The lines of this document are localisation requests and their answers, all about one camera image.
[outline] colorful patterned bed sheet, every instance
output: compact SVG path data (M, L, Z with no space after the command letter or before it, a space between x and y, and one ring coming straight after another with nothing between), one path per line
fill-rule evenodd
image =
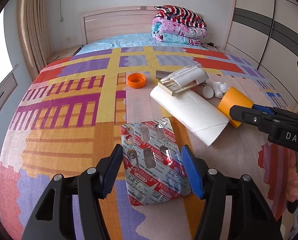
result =
M123 48L123 47L139 47L139 46L163 46L163 47L180 47L180 48L192 48L194 46L177 44L177 43L166 43L159 42L154 39L151 33L133 33L114 36L110 38L105 38L100 41L92 42L84 46L77 55L94 52L104 49L114 49L114 48Z
M250 63L214 51L123 47L53 62L24 95L1 152L0 217L10 235L21 239L36 202L55 174L75 176L96 165L116 143L121 143L122 124L163 117L170 117L179 148L188 144L197 156L206 158L208 165L233 172L230 175L235 177L254 170L253 179L268 196L275 216L280 217L285 208L286 149L268 144L266 136L251 126L242 126L244 130L228 126L217 147L206 148L150 98L157 84L156 70L175 71L197 63L212 81L234 85L255 103L288 109L281 95ZM126 77L133 72L146 75L143 89L126 85ZM239 148L241 143L233 143L239 138L244 141L243 136L253 138L245 149ZM244 150L247 155L235 157ZM226 159L230 153L234 155L231 161ZM240 162L243 165L237 169L235 165ZM121 166L112 193L100 205L113 239L187 240L195 234L204 202L191 194L161 204L132 207ZM73 200L73 213L77 239L83 239L77 198Z

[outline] empty pill blister pack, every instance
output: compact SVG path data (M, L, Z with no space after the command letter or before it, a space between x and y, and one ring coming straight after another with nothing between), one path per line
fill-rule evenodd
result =
M133 206L190 194L169 118L121 126L127 190Z

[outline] light blue bed sheet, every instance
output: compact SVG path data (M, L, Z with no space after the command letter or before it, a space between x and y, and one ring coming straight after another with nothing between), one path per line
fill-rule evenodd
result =
M105 38L100 41L95 41L84 46L77 55L104 50L104 49L114 49L114 48L123 48L123 47L141 47L141 46L165 46L165 47L182 47L182 48L193 48L193 49L202 49L203 47L191 46L185 44L177 43L167 43L159 42L155 40L151 33L134 33L119 35L110 38Z

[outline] folded blanket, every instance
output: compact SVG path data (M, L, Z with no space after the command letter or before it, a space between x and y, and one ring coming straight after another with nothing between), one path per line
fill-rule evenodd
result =
M164 33L164 32L159 31L159 27L161 25L162 24L160 22L152 24L151 34L152 34L152 37L155 38L157 41L187 44L187 45L193 45L193 46L200 46L201 47L201 43L197 39L190 39L190 38L187 38L187 37L174 35L174 34L170 34L170 33Z
M206 35L206 28L188 27L162 17L155 17L152 21L153 24L158 22L161 23L159 26L160 32L180 35L191 39L198 39L200 37L205 37Z
M198 14L183 7L173 5L155 6L159 13L156 17L184 24L186 26L206 28L206 24Z

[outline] drawer handle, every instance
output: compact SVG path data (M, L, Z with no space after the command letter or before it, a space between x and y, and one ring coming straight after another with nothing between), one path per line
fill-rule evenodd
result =
M2 94L0 95L0 98L2 97L2 95L4 94L5 92L2 92Z

